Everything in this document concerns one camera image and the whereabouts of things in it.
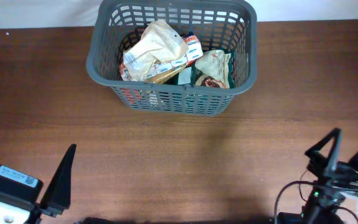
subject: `laundry basket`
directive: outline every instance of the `laundry basket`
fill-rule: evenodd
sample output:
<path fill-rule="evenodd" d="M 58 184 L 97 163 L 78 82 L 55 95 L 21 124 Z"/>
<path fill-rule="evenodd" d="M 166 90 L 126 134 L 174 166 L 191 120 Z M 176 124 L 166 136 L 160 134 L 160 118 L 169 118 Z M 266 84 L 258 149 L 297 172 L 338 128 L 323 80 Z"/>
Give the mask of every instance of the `laundry basket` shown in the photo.
<path fill-rule="evenodd" d="M 179 34 L 194 32 L 203 51 L 234 50 L 234 88 L 123 81 L 119 64 L 152 21 L 164 19 Z M 110 86 L 133 109 L 214 116 L 247 91 L 257 76 L 256 13 L 244 0 L 104 0 L 86 60 L 90 77 Z"/>

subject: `label sticker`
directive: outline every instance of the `label sticker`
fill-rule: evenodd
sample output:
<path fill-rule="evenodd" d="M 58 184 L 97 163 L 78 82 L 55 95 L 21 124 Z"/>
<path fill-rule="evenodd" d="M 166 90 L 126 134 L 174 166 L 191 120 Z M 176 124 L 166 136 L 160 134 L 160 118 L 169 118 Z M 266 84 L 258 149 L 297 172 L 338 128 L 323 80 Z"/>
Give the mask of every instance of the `label sticker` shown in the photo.
<path fill-rule="evenodd" d="M 38 183 L 38 179 L 30 177 L 29 175 L 25 175 L 6 166 L 0 167 L 0 175 L 33 188 L 37 186 Z"/>

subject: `wood grain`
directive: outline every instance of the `wood grain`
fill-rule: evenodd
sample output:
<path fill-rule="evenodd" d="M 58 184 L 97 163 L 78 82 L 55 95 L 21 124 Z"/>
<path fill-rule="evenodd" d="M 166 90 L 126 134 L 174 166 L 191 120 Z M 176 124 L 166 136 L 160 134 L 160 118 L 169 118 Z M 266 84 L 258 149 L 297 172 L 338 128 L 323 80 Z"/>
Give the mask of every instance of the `wood grain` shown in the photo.
<path fill-rule="evenodd" d="M 92 31 L 0 30 L 0 164 L 47 185 L 78 145 L 71 207 L 45 224 L 271 216 L 332 128 L 340 159 L 358 150 L 358 21 L 259 23 L 258 79 L 215 118 L 126 107 L 85 70 Z M 302 205 L 293 188 L 280 210 Z"/>

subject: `white wall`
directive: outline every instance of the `white wall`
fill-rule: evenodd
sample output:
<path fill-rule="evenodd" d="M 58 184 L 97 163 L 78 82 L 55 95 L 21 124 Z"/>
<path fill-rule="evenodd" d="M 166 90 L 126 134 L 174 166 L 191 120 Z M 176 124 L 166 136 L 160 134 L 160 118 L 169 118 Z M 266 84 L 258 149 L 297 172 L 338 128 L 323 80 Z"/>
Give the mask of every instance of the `white wall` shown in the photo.
<path fill-rule="evenodd" d="M 101 1 L 0 0 L 0 29 L 93 26 Z M 248 0 L 248 2 L 255 8 L 258 21 L 358 19 L 358 0 Z"/>

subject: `black cable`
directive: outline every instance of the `black cable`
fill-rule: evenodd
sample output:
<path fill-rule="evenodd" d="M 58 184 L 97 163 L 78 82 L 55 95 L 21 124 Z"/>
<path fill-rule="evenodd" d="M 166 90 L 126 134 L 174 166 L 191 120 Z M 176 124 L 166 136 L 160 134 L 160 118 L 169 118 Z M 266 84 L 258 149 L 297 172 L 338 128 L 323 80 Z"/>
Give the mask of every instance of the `black cable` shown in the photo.
<path fill-rule="evenodd" d="M 281 195 L 284 193 L 284 191 L 287 188 L 289 188 L 289 187 L 291 187 L 292 185 L 295 185 L 295 184 L 310 185 L 310 186 L 317 187 L 317 188 L 324 189 L 324 190 L 335 189 L 334 187 L 328 187 L 328 186 L 323 186 L 323 185 L 319 185 L 319 184 L 308 182 L 308 181 L 299 181 L 299 180 L 293 181 L 293 182 L 287 184 L 286 186 L 283 187 L 283 189 L 281 189 L 280 193 L 278 193 L 276 202 L 274 203 L 274 224 L 277 224 L 277 207 L 278 207 L 278 201 L 280 200 Z"/>
<path fill-rule="evenodd" d="M 302 181 L 303 176 L 308 172 L 308 170 L 305 170 L 305 172 L 301 175 L 301 177 L 299 178 L 299 181 Z M 303 201 L 307 202 L 307 200 L 305 200 L 303 198 L 303 194 L 302 194 L 302 190 L 301 190 L 301 184 L 298 184 L 298 190 L 299 190 L 299 195 L 301 195 L 301 198 Z"/>
<path fill-rule="evenodd" d="M 335 207 L 334 209 L 345 210 L 345 211 L 349 212 L 350 214 L 353 215 L 353 217 L 356 219 L 357 224 L 358 224 L 358 217 L 357 217 L 357 215 L 356 215 L 354 212 L 352 212 L 350 209 L 345 208 L 345 207 Z"/>

